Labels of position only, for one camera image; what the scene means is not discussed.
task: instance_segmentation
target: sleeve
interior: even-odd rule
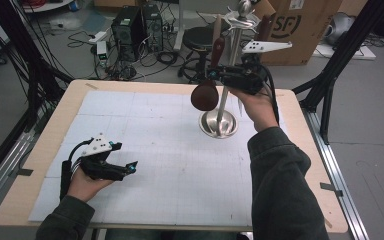
[[[305,181],[311,162],[279,127],[248,142],[254,239],[329,239],[323,213]]]
[[[82,239],[94,212],[87,203],[65,196],[42,222],[36,232],[36,239]]]

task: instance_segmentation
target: gray floor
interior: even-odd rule
[[[84,11],[78,16],[86,19],[89,15]],[[53,54],[71,74],[78,78],[94,76],[90,47],[66,46],[67,37],[72,33],[75,32],[48,35],[46,39]],[[352,60],[337,81],[329,138],[370,239],[384,239],[384,48],[370,49],[377,56],[375,61]],[[153,59],[147,57],[144,62],[152,63]],[[328,59],[312,58],[306,66],[269,68],[277,88],[291,89],[317,76],[327,62]],[[141,74],[147,74],[164,68],[164,65],[145,68],[136,64],[135,67]],[[177,77],[175,67],[136,81],[187,83]],[[0,144],[26,106],[26,98],[12,66],[0,65]],[[11,179],[0,192],[0,202],[10,184]],[[33,228],[0,227],[0,239],[33,239],[34,232]]]

